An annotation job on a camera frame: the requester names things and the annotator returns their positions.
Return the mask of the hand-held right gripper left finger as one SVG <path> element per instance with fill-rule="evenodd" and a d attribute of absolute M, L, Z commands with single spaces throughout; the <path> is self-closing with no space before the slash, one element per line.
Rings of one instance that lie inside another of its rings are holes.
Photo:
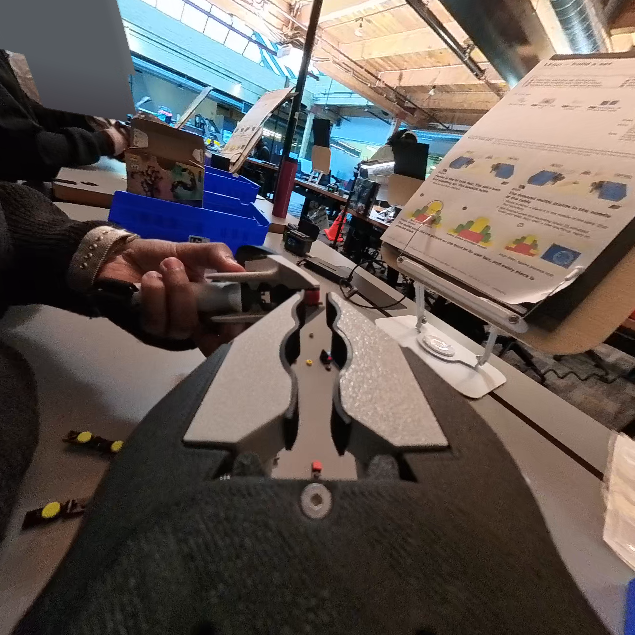
<path fill-rule="evenodd" d="M 286 300 L 231 344 L 184 434 L 189 446 L 281 451 L 298 434 L 300 331 L 305 293 Z"/>

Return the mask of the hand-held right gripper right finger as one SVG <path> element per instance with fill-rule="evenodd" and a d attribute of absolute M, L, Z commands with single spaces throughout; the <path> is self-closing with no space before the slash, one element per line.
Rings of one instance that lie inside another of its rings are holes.
<path fill-rule="evenodd" d="M 400 345 L 338 294 L 325 314 L 337 369 L 331 437 L 339 455 L 445 451 L 449 442 Z"/>

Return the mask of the lego spider model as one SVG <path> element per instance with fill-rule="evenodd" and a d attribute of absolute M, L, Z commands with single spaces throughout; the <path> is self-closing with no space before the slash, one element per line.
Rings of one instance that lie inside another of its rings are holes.
<path fill-rule="evenodd" d="M 124 446 L 123 440 L 108 440 L 90 431 L 69 431 L 62 441 L 70 446 L 87 449 L 107 457 L 115 456 Z M 57 521 L 80 517 L 85 512 L 88 501 L 89 498 L 51 500 L 26 512 L 21 523 L 21 530 L 28 531 Z"/>

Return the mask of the person's left forearm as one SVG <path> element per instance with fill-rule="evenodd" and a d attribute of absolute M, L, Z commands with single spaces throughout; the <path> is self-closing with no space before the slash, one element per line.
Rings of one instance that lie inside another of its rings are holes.
<path fill-rule="evenodd" d="M 122 237 L 100 221 L 71 220 L 28 186 L 1 182 L 1 315 L 27 305 L 95 315 L 86 295 Z"/>

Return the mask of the pile of loose lego pieces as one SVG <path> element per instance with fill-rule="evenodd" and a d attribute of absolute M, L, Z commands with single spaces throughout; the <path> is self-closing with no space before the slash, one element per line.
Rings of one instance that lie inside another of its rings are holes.
<path fill-rule="evenodd" d="M 328 342 L 319 333 L 310 330 L 306 336 L 308 352 L 306 353 L 304 364 L 308 368 L 320 367 L 325 371 L 332 371 L 333 358 Z"/>

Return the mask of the person's left hand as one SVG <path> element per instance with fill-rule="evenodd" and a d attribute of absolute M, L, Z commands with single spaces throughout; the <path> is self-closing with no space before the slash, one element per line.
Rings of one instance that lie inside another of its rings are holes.
<path fill-rule="evenodd" d="M 141 298 L 133 321 L 140 328 L 140 338 L 169 350 L 187 345 L 210 356 L 248 326 L 202 321 L 191 284 L 203 282 L 208 271 L 242 273 L 244 268 L 222 243 L 134 239 L 107 258 L 94 286 L 107 281 L 138 284 Z"/>

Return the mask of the black device with display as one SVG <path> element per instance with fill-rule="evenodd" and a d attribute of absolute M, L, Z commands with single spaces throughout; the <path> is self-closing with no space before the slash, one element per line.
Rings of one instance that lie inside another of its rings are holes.
<path fill-rule="evenodd" d="M 300 218 L 297 224 L 287 224 L 282 234 L 282 247 L 285 251 L 304 257 L 311 252 L 321 229 L 306 218 Z"/>

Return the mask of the black charger device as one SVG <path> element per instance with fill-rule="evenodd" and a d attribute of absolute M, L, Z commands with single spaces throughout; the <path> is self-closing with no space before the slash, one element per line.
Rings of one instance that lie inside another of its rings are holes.
<path fill-rule="evenodd" d="M 343 267 L 330 264 L 317 257 L 302 258 L 298 266 L 338 285 L 346 298 L 357 306 L 368 306 L 380 312 L 406 309 L 402 298 L 397 300 L 361 275 L 361 267 Z"/>

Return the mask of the white metal document stand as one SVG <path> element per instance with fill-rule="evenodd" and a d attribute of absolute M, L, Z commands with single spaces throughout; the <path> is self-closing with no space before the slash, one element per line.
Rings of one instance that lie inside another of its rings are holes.
<path fill-rule="evenodd" d="M 523 310 L 495 300 L 475 282 L 464 282 L 455 274 L 442 273 L 389 244 L 382 246 L 381 254 L 388 265 L 414 280 L 416 314 L 378 319 L 377 326 L 469 399 L 480 399 L 504 385 L 504 374 L 495 369 L 489 358 L 499 336 L 519 337 L 528 331 Z M 471 352 L 434 325 L 425 308 L 426 291 L 437 293 L 488 324 L 486 344 L 480 353 Z"/>

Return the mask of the blue bin with tag sticker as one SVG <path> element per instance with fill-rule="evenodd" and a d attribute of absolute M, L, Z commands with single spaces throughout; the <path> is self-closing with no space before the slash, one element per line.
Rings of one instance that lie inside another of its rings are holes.
<path fill-rule="evenodd" d="M 108 220 L 144 239 L 172 242 L 222 242 L 232 252 L 261 246 L 269 221 L 253 202 L 204 192 L 202 207 L 117 191 Z"/>

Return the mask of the printed cardboard box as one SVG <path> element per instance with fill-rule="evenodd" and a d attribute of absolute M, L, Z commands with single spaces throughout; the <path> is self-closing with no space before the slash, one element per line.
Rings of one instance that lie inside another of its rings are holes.
<path fill-rule="evenodd" d="M 141 112 L 130 123 L 124 151 L 127 192 L 200 208 L 204 192 L 203 138 Z"/>

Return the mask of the cardboard sheet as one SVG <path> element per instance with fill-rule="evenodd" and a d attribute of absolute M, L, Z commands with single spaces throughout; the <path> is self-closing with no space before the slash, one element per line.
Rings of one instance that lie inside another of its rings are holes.
<path fill-rule="evenodd" d="M 283 102 L 295 96 L 292 86 L 264 93 L 237 123 L 231 137 L 220 151 L 229 159 L 228 171 L 237 173 L 252 149 L 262 138 L 264 124 L 274 110 Z"/>

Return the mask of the black pole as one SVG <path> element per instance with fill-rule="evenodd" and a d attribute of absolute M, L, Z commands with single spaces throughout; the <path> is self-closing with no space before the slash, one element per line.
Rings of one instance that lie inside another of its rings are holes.
<path fill-rule="evenodd" d="M 323 1 L 313 1 L 311 13 L 309 17 L 309 24 L 306 31 L 306 37 L 304 46 L 302 49 L 302 58 L 297 78 L 297 83 L 294 90 L 294 96 L 291 102 L 290 114 L 288 118 L 288 125 L 284 137 L 284 145 L 282 148 L 281 165 L 285 165 L 290 161 L 290 151 L 293 145 L 293 139 L 295 130 L 297 127 L 298 116 L 300 113 L 300 104 L 304 89 L 306 85 L 306 79 L 308 75 L 308 69 L 311 62 L 311 55 L 313 52 L 314 42 L 316 38 L 316 32 L 318 29 L 319 17 L 321 15 Z"/>

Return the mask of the printed instruction sheet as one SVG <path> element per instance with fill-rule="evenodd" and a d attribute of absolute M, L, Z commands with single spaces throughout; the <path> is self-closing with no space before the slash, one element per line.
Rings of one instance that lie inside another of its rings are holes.
<path fill-rule="evenodd" d="M 540 62 L 382 239 L 505 304 L 537 303 L 634 219 L 634 52 Z"/>

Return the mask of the silver ceiling duct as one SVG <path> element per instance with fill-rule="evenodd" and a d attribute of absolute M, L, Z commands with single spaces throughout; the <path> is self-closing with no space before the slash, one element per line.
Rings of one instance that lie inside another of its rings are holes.
<path fill-rule="evenodd" d="M 573 54 L 612 53 L 600 1 L 550 1 Z"/>

